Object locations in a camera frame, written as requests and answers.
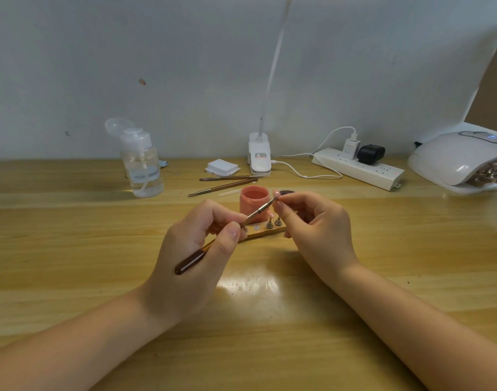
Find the power socket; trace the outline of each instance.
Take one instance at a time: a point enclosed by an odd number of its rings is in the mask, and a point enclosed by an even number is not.
[[[331,167],[341,174],[355,178],[367,184],[390,191],[392,188],[400,188],[399,181],[404,170],[388,166],[383,163],[366,165],[357,159],[346,159],[343,152],[326,148],[314,154],[312,163],[323,167]]]

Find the white wall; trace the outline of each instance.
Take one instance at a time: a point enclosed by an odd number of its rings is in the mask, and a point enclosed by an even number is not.
[[[117,157],[113,116],[150,131],[162,158],[244,155],[283,6],[0,0],[0,158]],[[403,153],[462,120],[497,46],[497,0],[294,0],[287,30],[273,153],[347,124]]]

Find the plastic bottle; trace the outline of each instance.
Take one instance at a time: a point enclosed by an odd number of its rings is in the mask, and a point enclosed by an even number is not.
[[[122,160],[136,197],[153,197],[164,190],[158,153],[151,136],[133,122],[111,118],[105,123],[107,132],[122,141]]]

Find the person's left hand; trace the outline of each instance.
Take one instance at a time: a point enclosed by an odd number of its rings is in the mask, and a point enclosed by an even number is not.
[[[246,215],[205,200],[169,228],[152,275],[141,287],[149,312],[168,327],[199,311],[211,297],[239,240]],[[177,276],[174,267],[217,235],[204,258]]]

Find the black adapter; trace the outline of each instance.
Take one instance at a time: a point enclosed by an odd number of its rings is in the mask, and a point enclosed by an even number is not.
[[[386,153],[386,149],[380,145],[368,144],[364,145],[357,152],[357,159],[359,162],[366,165],[372,165],[376,161],[381,160]]]

